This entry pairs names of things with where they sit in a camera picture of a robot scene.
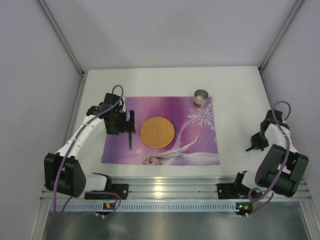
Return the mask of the teal handled fork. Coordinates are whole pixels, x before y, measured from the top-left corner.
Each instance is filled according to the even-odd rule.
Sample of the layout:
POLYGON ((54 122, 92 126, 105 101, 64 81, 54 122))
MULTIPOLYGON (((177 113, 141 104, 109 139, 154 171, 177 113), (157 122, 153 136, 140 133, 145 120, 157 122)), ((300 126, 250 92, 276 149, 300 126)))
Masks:
POLYGON ((128 133, 128 144, 129 144, 129 150, 133 149, 133 144, 132 144, 132 133, 128 133))

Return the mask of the round wooden plate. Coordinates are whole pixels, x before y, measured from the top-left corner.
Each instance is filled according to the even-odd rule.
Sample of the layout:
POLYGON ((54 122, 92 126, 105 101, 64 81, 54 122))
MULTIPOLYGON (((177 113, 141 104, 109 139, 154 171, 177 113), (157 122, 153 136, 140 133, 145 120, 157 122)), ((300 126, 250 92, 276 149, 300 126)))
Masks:
POLYGON ((174 137, 173 124, 163 117, 152 117, 146 120, 140 128, 140 138, 150 148, 164 148, 172 142, 174 137))

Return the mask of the purple printed placemat cloth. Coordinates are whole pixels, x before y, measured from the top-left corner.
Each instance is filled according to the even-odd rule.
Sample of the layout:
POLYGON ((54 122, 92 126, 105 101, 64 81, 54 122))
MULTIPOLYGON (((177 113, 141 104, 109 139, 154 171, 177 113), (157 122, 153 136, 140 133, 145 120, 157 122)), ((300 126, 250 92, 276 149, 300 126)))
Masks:
POLYGON ((191 96, 127 97, 125 105, 134 110, 136 133, 106 136, 101 158, 104 164, 216 166, 220 164, 212 99, 203 108, 194 106, 191 96), (140 129, 154 117, 169 120, 175 130, 172 142, 163 148, 146 146, 140 129))

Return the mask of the metal cup with brown sleeve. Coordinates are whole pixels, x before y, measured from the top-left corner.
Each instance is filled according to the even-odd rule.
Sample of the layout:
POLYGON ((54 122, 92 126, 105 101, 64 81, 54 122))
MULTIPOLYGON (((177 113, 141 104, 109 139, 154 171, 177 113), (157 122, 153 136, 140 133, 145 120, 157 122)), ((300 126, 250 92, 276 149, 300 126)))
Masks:
POLYGON ((193 105, 196 108, 203 108, 208 100, 209 94, 203 89, 198 89, 194 92, 193 105))

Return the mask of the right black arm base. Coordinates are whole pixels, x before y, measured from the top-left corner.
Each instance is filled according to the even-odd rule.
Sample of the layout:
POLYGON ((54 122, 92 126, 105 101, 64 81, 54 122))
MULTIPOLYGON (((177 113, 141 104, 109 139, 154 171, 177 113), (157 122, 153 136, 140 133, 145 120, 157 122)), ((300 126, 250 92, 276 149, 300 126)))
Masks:
POLYGON ((218 183, 216 187, 220 200, 248 199, 248 194, 251 190, 242 183, 238 185, 235 183, 218 183))

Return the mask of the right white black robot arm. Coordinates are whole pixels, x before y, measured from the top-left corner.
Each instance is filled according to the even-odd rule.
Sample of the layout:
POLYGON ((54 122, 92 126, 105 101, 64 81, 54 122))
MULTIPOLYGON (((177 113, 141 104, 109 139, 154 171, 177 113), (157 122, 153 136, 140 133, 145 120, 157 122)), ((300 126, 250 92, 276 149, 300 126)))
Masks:
POLYGON ((309 158, 297 151, 290 138, 289 125, 279 110, 268 110, 260 129, 250 138, 246 151, 267 149, 264 159, 254 176, 254 183, 278 195, 292 197, 302 180, 309 158))

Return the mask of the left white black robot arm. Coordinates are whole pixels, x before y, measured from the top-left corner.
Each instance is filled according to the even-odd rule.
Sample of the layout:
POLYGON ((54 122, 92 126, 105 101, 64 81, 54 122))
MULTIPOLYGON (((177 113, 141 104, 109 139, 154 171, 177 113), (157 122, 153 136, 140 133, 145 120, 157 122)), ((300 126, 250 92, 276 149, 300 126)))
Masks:
POLYGON ((124 100, 114 93, 106 93, 99 105, 91 106, 73 136, 56 153, 44 158, 45 187, 70 197, 108 189, 109 176, 93 173, 85 162, 85 155, 101 133, 119 135, 134 133, 135 112, 124 111, 124 100))

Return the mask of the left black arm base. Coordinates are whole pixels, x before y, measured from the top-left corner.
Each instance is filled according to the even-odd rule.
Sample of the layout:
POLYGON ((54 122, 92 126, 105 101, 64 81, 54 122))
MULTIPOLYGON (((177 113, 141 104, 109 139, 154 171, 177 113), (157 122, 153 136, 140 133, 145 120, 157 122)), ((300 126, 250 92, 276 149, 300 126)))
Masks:
POLYGON ((84 195, 85 200, 126 200, 129 194, 128 184, 113 183, 103 191, 91 191, 84 195))

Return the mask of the aluminium mounting rail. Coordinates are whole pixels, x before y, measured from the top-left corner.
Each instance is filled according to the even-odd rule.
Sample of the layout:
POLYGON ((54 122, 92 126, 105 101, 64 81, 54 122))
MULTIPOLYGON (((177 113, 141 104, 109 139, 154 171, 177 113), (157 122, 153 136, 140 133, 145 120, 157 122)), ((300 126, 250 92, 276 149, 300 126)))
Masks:
MULTIPOLYGON (((217 200, 217 184, 233 183, 235 176, 201 177, 113 177, 114 184, 128 184, 127 200, 173 201, 173 200, 217 200)), ((40 201, 51 201, 53 193, 43 190, 40 201)), ((275 194, 275 202, 299 202, 312 199, 306 181, 302 180, 293 197, 275 194)))

